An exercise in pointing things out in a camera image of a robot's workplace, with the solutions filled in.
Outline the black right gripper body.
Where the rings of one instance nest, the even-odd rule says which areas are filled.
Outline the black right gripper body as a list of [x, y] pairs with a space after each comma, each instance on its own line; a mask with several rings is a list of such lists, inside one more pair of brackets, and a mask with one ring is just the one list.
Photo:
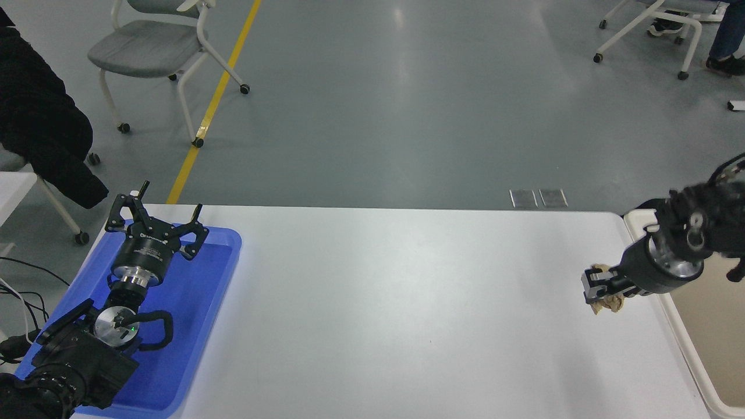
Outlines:
[[669, 293], [698, 279], [704, 262], [679, 259], [667, 244], [642, 239], [623, 252], [617, 272], [644, 293]]

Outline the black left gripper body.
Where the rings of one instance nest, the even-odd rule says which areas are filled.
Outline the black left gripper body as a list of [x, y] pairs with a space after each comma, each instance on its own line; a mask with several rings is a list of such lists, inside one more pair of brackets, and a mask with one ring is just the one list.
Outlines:
[[152, 275], [165, 275], [181, 242], [178, 237], [163, 236], [163, 233], [163, 230], [149, 230], [146, 226], [131, 223], [115, 257], [113, 273], [122, 275], [125, 269], [140, 268]]

